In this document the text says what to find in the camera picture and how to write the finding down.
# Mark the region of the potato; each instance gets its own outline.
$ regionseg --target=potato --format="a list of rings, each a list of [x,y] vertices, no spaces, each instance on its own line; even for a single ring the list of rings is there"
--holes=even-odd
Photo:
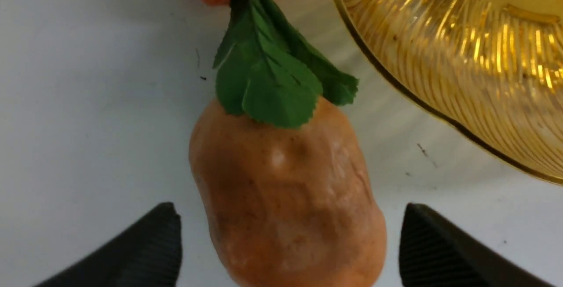
[[[213,100],[189,158],[213,245],[241,287],[371,287],[380,275],[384,217],[350,122],[324,98],[299,130]]]

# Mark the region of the white surface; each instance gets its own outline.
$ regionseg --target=white surface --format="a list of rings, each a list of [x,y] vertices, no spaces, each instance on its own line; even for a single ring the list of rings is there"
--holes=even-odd
[[[563,285],[563,188],[505,166],[402,98],[356,49],[331,0],[277,1],[362,79],[346,111],[388,221],[378,286],[400,285],[398,233],[409,201]],[[179,286],[233,286],[187,162],[226,26],[227,9],[198,0],[0,0],[0,285],[46,279],[173,201],[185,244]]]

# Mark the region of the leafy top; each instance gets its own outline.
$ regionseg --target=leafy top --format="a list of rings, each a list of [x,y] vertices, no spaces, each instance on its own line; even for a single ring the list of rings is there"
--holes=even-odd
[[[216,94],[225,111],[297,129],[318,97],[352,103],[358,80],[340,72],[287,21],[273,0],[231,0],[217,50]]]

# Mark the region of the glass bowl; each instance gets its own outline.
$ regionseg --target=glass bowl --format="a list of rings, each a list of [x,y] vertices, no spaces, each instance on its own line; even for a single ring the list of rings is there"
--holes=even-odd
[[[399,91],[500,159],[563,184],[563,0],[335,0]]]

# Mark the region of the amber glass bowl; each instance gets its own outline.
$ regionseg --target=amber glass bowl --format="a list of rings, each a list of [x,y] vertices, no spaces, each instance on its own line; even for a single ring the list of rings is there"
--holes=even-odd
[[[335,0],[408,98],[511,165],[563,184],[563,0]]]

